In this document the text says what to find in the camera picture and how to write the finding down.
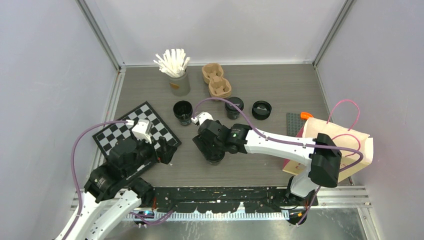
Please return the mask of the black coffee lid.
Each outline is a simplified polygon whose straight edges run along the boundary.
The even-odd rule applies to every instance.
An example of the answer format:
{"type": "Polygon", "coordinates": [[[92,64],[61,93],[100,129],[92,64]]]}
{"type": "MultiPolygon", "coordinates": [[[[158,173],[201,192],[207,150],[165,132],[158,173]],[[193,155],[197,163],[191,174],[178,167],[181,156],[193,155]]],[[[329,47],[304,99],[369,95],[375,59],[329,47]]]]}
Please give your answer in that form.
{"type": "Polygon", "coordinates": [[[239,111],[236,109],[240,109],[243,111],[244,109],[244,101],[236,96],[230,97],[227,99],[229,101],[224,104],[224,108],[228,113],[238,113],[239,111]]]}
{"type": "Polygon", "coordinates": [[[212,155],[211,157],[207,158],[207,161],[211,165],[216,166],[223,160],[224,157],[225,157],[224,155],[212,155]]]}

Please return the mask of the brown cardboard cup carrier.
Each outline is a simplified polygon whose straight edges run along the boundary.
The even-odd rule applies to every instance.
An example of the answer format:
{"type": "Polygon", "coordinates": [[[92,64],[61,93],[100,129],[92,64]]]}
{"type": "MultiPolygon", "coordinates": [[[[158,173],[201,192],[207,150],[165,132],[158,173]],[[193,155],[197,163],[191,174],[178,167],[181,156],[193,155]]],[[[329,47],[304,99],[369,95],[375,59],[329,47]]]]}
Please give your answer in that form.
{"type": "Polygon", "coordinates": [[[211,97],[228,99],[232,95],[232,86],[224,78],[224,70],[218,63],[208,63],[201,68],[204,82],[208,85],[211,97]]]}

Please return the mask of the paper bag with pink handles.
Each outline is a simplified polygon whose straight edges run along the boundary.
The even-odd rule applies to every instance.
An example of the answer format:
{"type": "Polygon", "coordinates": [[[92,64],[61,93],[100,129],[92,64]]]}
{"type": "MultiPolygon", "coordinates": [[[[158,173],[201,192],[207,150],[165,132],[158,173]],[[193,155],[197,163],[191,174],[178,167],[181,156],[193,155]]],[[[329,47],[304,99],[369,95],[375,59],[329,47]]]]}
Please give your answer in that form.
{"type": "MultiPolygon", "coordinates": [[[[321,120],[312,117],[306,120],[302,128],[296,134],[296,137],[312,138],[316,137],[318,133],[324,133],[331,137],[336,146],[354,149],[363,154],[363,159],[359,163],[339,173],[339,183],[349,178],[351,175],[357,173],[358,171],[364,169],[365,167],[369,166],[373,161],[373,138],[370,137],[370,135],[367,133],[362,133],[353,129],[359,119],[359,116],[360,109],[358,105],[352,100],[344,99],[339,101],[335,105],[335,107],[330,112],[330,117],[328,117],[327,120],[321,120]],[[330,122],[330,117],[332,116],[333,112],[338,107],[338,105],[343,102],[351,102],[357,108],[356,119],[349,128],[330,122]]],[[[342,158],[340,162],[340,170],[344,167],[353,164],[359,159],[359,155],[357,153],[353,153],[346,150],[341,150],[341,153],[342,158]]],[[[303,163],[298,163],[294,160],[285,159],[282,170],[292,175],[298,175],[305,168],[306,167],[303,163]]]]}

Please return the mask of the single black coffee cup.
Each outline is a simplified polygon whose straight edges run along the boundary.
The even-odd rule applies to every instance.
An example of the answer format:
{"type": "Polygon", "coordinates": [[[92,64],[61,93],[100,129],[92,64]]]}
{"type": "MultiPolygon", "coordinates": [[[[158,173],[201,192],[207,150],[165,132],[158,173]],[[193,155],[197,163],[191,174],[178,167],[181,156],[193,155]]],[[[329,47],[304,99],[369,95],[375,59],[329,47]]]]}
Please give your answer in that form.
{"type": "Polygon", "coordinates": [[[237,110],[235,110],[235,111],[227,110],[227,111],[226,111],[226,116],[227,116],[230,120],[236,120],[237,118],[239,118],[239,116],[240,116],[240,112],[239,112],[239,111],[237,111],[237,110]]]}

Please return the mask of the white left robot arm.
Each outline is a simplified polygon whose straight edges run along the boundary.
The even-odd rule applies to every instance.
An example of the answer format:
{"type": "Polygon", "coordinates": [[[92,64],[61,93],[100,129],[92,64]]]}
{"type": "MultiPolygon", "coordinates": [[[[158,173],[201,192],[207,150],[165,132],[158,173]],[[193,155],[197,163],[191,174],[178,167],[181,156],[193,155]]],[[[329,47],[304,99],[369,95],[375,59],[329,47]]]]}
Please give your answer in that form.
{"type": "Polygon", "coordinates": [[[154,187],[141,178],[157,163],[169,164],[177,146],[159,140],[120,139],[106,162],[90,174],[80,203],[58,240],[103,240],[133,209],[150,206],[154,187]]]}

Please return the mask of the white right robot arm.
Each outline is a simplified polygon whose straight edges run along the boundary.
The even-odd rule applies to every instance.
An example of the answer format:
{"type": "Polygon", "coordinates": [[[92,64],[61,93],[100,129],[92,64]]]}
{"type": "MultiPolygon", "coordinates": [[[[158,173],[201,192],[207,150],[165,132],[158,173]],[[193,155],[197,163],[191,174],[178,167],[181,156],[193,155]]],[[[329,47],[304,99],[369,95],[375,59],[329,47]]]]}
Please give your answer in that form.
{"type": "Polygon", "coordinates": [[[219,163],[226,153],[243,153],[269,155],[304,165],[301,173],[290,178],[285,191],[291,205],[299,205],[318,187],[338,185],[342,153],[326,134],[302,138],[254,130],[245,124],[228,128],[212,119],[196,119],[194,123],[199,128],[192,140],[210,163],[219,163]]]}

